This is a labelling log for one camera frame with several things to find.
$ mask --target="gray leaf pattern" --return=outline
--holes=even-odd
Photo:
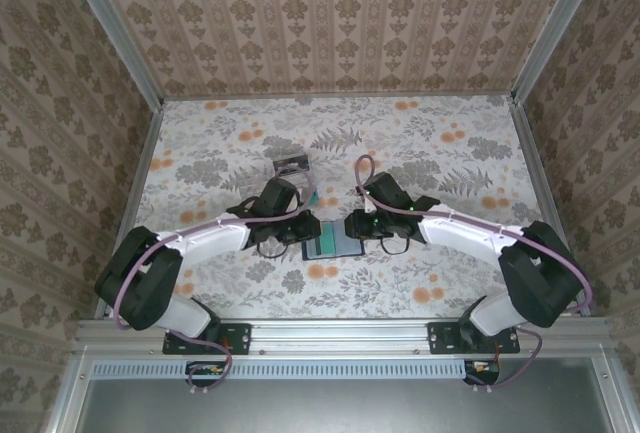
[[[414,198],[429,195],[504,224],[539,218],[505,97],[168,101],[163,108],[136,220],[154,231],[215,218],[262,191],[272,159],[301,151],[311,161],[312,211],[321,220],[362,207],[353,169],[363,153]],[[361,165],[361,176],[368,174]],[[0,227],[8,231],[25,235],[32,227],[17,211],[5,216]],[[265,244],[263,252],[281,248]],[[504,288],[490,266],[441,246],[412,243],[401,256],[375,242],[365,249],[308,262],[300,245],[272,260],[255,248],[227,253],[181,271],[176,292],[225,318],[403,318],[459,315]],[[97,272],[91,266],[89,276]]]

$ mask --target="purple cable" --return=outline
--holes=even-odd
[[[227,367],[222,372],[222,375],[220,375],[220,377],[215,381],[215,383],[213,383],[211,386],[207,386],[206,388],[207,390],[211,390],[213,388],[217,388],[218,386],[220,386],[220,384],[222,384],[222,382],[227,378],[227,376],[229,376],[229,373],[231,373],[231,367],[233,366],[233,356],[231,355],[231,352],[227,350],[224,346],[218,345],[217,343],[213,343],[212,341],[204,341],[204,340],[198,340],[196,338],[191,338],[187,335],[184,335],[183,333],[180,333],[179,331],[174,331],[174,330],[169,330],[169,331],[171,332],[172,335],[177,336],[183,341],[187,341],[195,345],[211,346],[212,348],[215,348],[216,350],[219,350],[222,353],[224,353],[227,360]],[[187,383],[191,388],[195,388],[194,391],[204,390],[204,388],[193,384],[193,374],[196,371],[202,370],[206,367],[207,365],[195,365],[191,367],[191,369],[189,370],[189,375],[187,376]]]
[[[359,171],[360,163],[362,163],[362,160],[364,160],[364,159],[369,160],[369,163],[371,164],[371,172],[369,173],[369,178],[371,178],[373,176],[373,174],[374,174],[375,162],[374,162],[373,157],[371,155],[362,155],[356,161],[356,166],[355,166],[356,183],[358,185],[358,189],[360,190],[360,193],[362,193],[363,196],[367,196],[369,201],[371,201],[371,203],[376,205],[378,208],[390,211],[392,213],[397,213],[397,214],[400,214],[400,215],[426,216],[426,217],[432,217],[432,218],[447,218],[447,219],[451,219],[451,220],[456,220],[456,221],[459,221],[461,223],[466,223],[466,224],[471,225],[471,226],[476,226],[478,228],[482,228],[482,229],[484,229],[486,231],[489,231],[491,233],[500,234],[500,235],[503,235],[503,236],[507,236],[509,238],[513,238],[514,240],[520,241],[521,243],[524,243],[525,245],[530,246],[531,248],[534,248],[534,249],[538,250],[540,253],[543,253],[543,254],[553,258],[558,263],[560,263],[561,265],[566,267],[571,273],[573,273],[575,275],[575,277],[578,279],[578,281],[582,285],[582,288],[584,289],[584,300],[579,305],[573,306],[571,308],[567,308],[565,310],[566,312],[575,313],[576,311],[579,311],[579,310],[581,310],[583,308],[586,308],[591,304],[591,300],[593,299],[593,291],[591,290],[591,285],[589,285],[589,281],[584,276],[584,274],[580,271],[580,269],[577,268],[573,263],[571,263],[569,260],[567,260],[563,256],[561,256],[558,253],[556,253],[555,251],[547,248],[546,246],[541,245],[538,242],[530,240],[529,238],[525,238],[524,236],[518,235],[517,233],[514,233],[512,231],[504,230],[504,229],[502,229],[501,226],[495,226],[495,225],[492,225],[492,224],[489,224],[489,223],[485,223],[484,221],[474,220],[474,219],[471,219],[471,218],[466,218],[464,216],[455,215],[455,214],[454,215],[449,215],[449,213],[445,213],[445,212],[441,212],[441,211],[408,211],[408,210],[401,210],[399,208],[393,208],[391,206],[387,206],[384,203],[382,203],[382,202],[376,200],[375,198],[373,198],[371,195],[367,195],[366,188],[365,188],[365,186],[363,185],[363,183],[362,183],[362,181],[360,179],[360,171]]]
[[[467,378],[471,378],[473,381],[475,381],[478,384],[477,386],[484,386],[486,389],[502,388],[503,386],[507,386],[509,383],[518,379],[526,371],[526,369],[531,366],[531,363],[533,363],[533,360],[536,359],[536,357],[538,356],[538,353],[540,353],[540,350],[542,349],[542,336],[540,336],[540,334],[536,333],[535,331],[526,330],[520,327],[518,327],[518,331],[524,333],[525,335],[535,336],[538,339],[538,346],[536,346],[536,349],[533,350],[533,353],[527,359],[526,363],[522,365],[522,367],[518,371],[516,371],[513,375],[511,375],[506,380],[501,381],[500,383],[496,383],[494,385],[487,385],[480,378],[470,375],[468,373],[467,373]]]

